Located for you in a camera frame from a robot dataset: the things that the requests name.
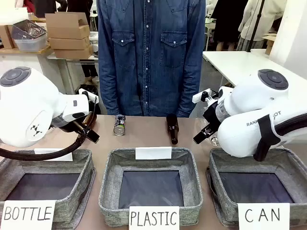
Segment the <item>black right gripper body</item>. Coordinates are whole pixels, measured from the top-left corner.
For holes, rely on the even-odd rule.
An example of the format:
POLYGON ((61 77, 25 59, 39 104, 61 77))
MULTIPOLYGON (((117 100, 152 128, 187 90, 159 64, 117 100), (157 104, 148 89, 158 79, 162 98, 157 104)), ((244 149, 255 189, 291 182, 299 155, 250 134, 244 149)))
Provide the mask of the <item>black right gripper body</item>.
POLYGON ((207 108, 207 110, 203 114, 203 117, 208 122, 208 124, 204 128, 210 128, 212 131, 214 131, 214 133, 218 130, 221 124, 215 112, 216 107, 217 103, 213 103, 207 108))

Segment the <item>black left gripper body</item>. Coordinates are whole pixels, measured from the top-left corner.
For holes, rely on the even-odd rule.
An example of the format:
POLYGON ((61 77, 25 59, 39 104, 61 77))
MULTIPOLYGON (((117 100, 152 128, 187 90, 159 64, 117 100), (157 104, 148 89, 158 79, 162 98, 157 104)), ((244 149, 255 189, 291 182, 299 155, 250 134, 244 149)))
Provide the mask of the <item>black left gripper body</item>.
POLYGON ((95 124, 95 119, 88 120, 83 124, 79 120, 72 121, 72 124, 76 126, 76 132, 79 134, 85 134, 87 137, 96 137, 96 132, 92 130, 95 124))

